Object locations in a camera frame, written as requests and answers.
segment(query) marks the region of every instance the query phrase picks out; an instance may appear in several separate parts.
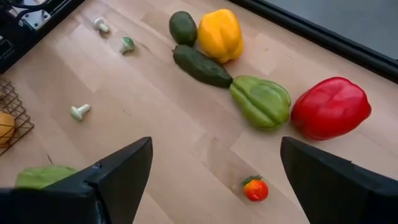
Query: cucumber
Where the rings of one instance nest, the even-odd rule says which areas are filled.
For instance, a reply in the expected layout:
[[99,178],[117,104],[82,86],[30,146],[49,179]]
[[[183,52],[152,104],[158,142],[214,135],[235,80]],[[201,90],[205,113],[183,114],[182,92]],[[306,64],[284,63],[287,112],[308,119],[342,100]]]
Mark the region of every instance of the cucumber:
[[229,88],[233,79],[218,63],[198,50],[178,45],[173,52],[174,62],[194,79],[209,85]]
[[169,20],[169,31],[178,44],[193,46],[198,38],[198,29],[192,16],[184,11],[176,12]]

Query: white mushroom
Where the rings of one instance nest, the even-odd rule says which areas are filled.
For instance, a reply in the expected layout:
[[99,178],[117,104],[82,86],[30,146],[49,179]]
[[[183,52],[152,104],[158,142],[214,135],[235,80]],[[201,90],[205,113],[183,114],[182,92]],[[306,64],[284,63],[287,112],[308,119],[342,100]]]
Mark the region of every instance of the white mushroom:
[[104,23],[104,20],[97,18],[93,21],[94,30],[100,30],[102,32],[109,32],[111,29]]
[[130,37],[123,37],[122,38],[122,47],[120,48],[120,53],[123,54],[128,50],[134,50],[134,41]]
[[87,111],[89,111],[90,108],[91,108],[90,105],[83,105],[79,108],[72,106],[70,108],[70,116],[77,121],[82,121],[85,113],[87,113]]

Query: light wood countertop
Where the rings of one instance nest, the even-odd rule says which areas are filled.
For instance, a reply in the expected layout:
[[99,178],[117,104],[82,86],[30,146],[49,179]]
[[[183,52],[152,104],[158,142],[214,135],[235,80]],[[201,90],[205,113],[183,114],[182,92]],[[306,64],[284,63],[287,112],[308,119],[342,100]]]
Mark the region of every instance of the light wood countertop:
[[[226,65],[233,77],[253,75],[284,86],[294,102],[333,76],[368,94],[372,115],[349,134],[310,142],[374,172],[398,179],[398,85],[245,9],[222,0],[86,0],[5,77],[12,80],[35,128],[0,157],[0,185],[23,168],[54,164],[82,169],[143,137],[154,161],[136,224],[308,223],[279,156],[282,136],[304,140],[289,123],[275,133],[253,130],[229,91],[199,83],[172,59],[169,17],[231,9],[244,34],[244,53]],[[101,37],[91,21],[103,17]],[[130,36],[136,51],[119,54]],[[91,104],[84,122],[69,108]],[[248,202],[240,183],[261,174],[270,187]]]

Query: yellow bell pepper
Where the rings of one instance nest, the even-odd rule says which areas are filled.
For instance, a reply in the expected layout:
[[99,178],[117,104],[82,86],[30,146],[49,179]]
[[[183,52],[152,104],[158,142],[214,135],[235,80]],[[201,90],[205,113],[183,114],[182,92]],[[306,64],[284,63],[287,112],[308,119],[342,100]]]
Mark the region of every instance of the yellow bell pepper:
[[238,58],[243,51],[239,22],[228,9],[205,14],[198,28],[198,40],[207,56],[225,63]]

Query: wire basket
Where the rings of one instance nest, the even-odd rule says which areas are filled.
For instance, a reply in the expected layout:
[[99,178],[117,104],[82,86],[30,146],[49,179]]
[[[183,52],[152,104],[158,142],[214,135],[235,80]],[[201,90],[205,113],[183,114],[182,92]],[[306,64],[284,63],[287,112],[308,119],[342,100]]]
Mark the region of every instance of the wire basket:
[[0,128],[8,128],[8,132],[0,136],[0,142],[8,139],[4,144],[0,144],[0,156],[34,127],[34,124],[30,122],[30,116],[26,114],[26,109],[22,106],[22,101],[18,99],[18,94],[14,89],[11,81],[0,78],[0,111],[15,117],[14,127],[0,124]]

